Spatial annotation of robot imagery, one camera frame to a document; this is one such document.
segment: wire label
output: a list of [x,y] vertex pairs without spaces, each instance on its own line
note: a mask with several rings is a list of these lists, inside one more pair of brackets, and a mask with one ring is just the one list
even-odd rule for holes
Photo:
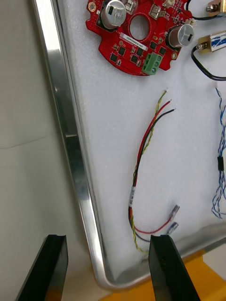
[[145,45],[141,44],[140,42],[136,41],[135,39],[129,37],[128,35],[126,35],[125,33],[120,33],[120,38],[126,40],[127,42],[140,47],[141,49],[148,51],[148,47],[146,47]]
[[136,188],[134,186],[132,186],[130,197],[129,197],[129,207],[131,207],[131,208],[133,206],[133,198],[134,198],[134,195],[135,195],[135,190],[136,190]]

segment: silver capacitor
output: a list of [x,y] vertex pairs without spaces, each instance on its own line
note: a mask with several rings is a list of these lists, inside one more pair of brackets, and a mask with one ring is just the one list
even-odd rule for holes
[[190,24],[183,24],[171,30],[168,36],[170,46],[174,48],[188,46],[194,36],[193,27]]
[[120,27],[126,19],[125,5],[119,0],[111,0],[101,13],[101,20],[105,28],[114,29]]

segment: circular hole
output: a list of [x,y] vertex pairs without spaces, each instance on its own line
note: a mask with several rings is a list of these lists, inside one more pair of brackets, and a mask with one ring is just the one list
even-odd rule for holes
[[130,33],[136,40],[143,40],[150,31],[148,20],[144,16],[135,16],[130,23]]

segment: metal terminal connector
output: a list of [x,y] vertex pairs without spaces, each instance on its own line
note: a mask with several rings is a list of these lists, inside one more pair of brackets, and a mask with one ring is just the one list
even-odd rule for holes
[[213,0],[206,7],[209,16],[224,16],[226,14],[226,0]]
[[215,52],[224,47],[226,47],[226,31],[200,38],[199,45],[197,45],[197,49],[200,50],[202,54]]
[[204,50],[208,48],[208,43],[202,43],[196,46],[198,50]]
[[171,212],[170,215],[169,215],[169,220],[172,221],[172,220],[174,219],[174,217],[175,217],[176,214],[178,213],[179,209],[180,209],[180,206],[178,206],[178,205],[176,205],[176,206],[173,208],[172,212]]
[[177,222],[174,222],[170,227],[169,229],[166,231],[166,235],[171,235],[178,227],[178,223]]
[[220,11],[220,6],[217,4],[212,4],[206,7],[206,11],[208,13],[215,13],[216,11]]

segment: wire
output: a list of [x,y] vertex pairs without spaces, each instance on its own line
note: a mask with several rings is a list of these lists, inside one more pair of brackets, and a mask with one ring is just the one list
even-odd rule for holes
[[142,153],[144,151],[144,148],[145,148],[145,143],[147,141],[147,138],[149,136],[149,134],[151,133],[151,131],[154,129],[154,126],[156,125],[156,123],[163,117],[163,116],[166,116],[167,114],[170,114],[174,111],[175,109],[172,109],[170,111],[167,111],[165,113],[163,113],[160,117],[158,117],[155,122],[153,123],[153,125],[151,126],[151,128],[149,129],[148,131],[148,134],[146,135],[145,139],[144,139],[144,143],[141,147],[141,155],[139,156],[138,158],[138,161],[137,161],[137,167],[136,167],[136,171],[135,171],[135,175],[134,175],[134,180],[133,180],[133,186],[136,186],[136,182],[137,182],[137,174],[138,174],[138,170],[139,170],[139,166],[140,166],[140,161],[141,161],[141,157],[142,157]]
[[[139,169],[139,165],[140,165],[140,160],[141,160],[141,157],[144,153],[144,148],[145,148],[145,143],[147,141],[147,138],[148,136],[150,135],[150,133],[153,132],[153,129],[156,125],[156,123],[163,117],[163,116],[166,116],[167,114],[170,114],[174,111],[173,110],[170,110],[168,112],[165,112],[163,113],[161,116],[158,117],[158,115],[160,114],[160,112],[170,103],[170,102],[167,102],[164,106],[162,106],[161,109],[159,109],[159,105],[161,103],[161,100],[163,98],[163,96],[160,98],[160,100],[158,101],[158,104],[157,104],[157,107],[156,107],[156,114],[155,114],[155,117],[153,118],[151,124],[149,125],[145,135],[144,135],[144,138],[142,140],[142,143],[141,143],[141,146],[140,146],[140,149],[139,149],[139,153],[138,153],[138,157],[137,157],[137,166],[135,168],[135,173],[134,173],[134,178],[133,178],[133,187],[136,186],[136,183],[137,183],[137,173],[138,173],[138,169]],[[141,248],[139,248],[138,244],[137,244],[137,237],[139,239],[141,239],[142,241],[145,241],[145,242],[150,242],[150,240],[147,240],[147,239],[144,239],[142,238],[137,232],[141,232],[143,234],[154,234],[154,233],[157,233],[158,231],[160,231],[161,229],[163,229],[169,222],[170,222],[171,219],[169,219],[163,226],[161,226],[158,230],[155,230],[155,231],[152,231],[152,232],[147,232],[145,233],[144,231],[140,231],[138,230],[136,227],[135,227],[135,224],[134,224],[134,216],[133,216],[133,210],[131,207],[129,207],[129,224],[131,226],[131,229],[133,231],[133,237],[134,237],[134,242],[135,242],[135,246],[136,246],[136,249],[139,250],[140,252],[142,253],[146,253],[146,251],[143,251]]]
[[[190,4],[191,0],[188,0],[186,3],[186,10],[189,10],[189,4]],[[212,17],[195,17],[192,16],[193,19],[197,20],[197,21],[208,21],[208,20],[212,20],[217,18],[217,16],[212,16]]]
[[198,50],[199,45],[195,46],[193,49],[192,49],[192,53],[191,53],[191,57],[194,61],[194,63],[196,64],[196,66],[202,71],[202,73],[204,73],[207,77],[209,77],[209,79],[212,79],[212,80],[216,80],[216,81],[226,81],[226,77],[220,77],[220,76],[216,76],[216,75],[213,75],[211,74],[200,62],[199,60],[195,57],[194,53],[196,50]]
[[137,232],[140,232],[140,233],[142,233],[142,234],[155,234],[155,233],[161,231],[163,228],[165,228],[165,227],[168,225],[168,223],[169,223],[170,221],[171,221],[171,219],[168,219],[167,222],[164,223],[164,225],[162,225],[159,229],[157,229],[157,230],[155,230],[155,231],[151,231],[151,232],[141,231],[141,230],[137,229],[136,227],[135,227],[135,229],[137,230]]
[[[223,157],[223,152],[226,148],[226,139],[225,139],[225,132],[226,132],[226,125],[223,123],[223,117],[224,117],[224,113],[225,113],[225,109],[226,106],[222,107],[222,96],[220,91],[216,88],[217,94],[220,98],[220,104],[219,104],[219,108],[220,108],[220,124],[222,126],[221,129],[221,138],[220,138],[220,144],[219,144],[219,148],[218,148],[218,157]],[[226,189],[226,179],[225,179],[225,172],[223,170],[219,170],[219,180],[218,180],[219,186],[216,190],[216,193],[213,197],[212,200],[212,212],[213,214],[218,217],[219,219],[222,219],[222,215],[226,215],[226,213],[223,213],[220,211],[220,201],[222,196],[224,196],[224,199],[226,200],[226,193],[225,193],[225,189]]]

